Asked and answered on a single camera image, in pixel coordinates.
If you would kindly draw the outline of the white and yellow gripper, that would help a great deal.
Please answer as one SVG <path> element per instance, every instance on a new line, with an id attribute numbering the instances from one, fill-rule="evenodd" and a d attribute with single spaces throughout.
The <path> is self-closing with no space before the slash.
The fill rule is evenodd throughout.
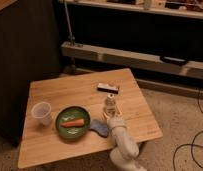
<path id="1" fill-rule="evenodd" d="M 115 118 L 115 117 L 122 117 L 122 113 L 121 112 L 116 112 L 115 114 L 113 114 L 113 115 L 108 115 L 106 112 L 103 112 L 103 117 L 104 117 L 104 119 L 106 120 L 106 123 L 108 124 L 108 122 L 111 120 L 111 119 L 113 119 L 113 118 Z"/>

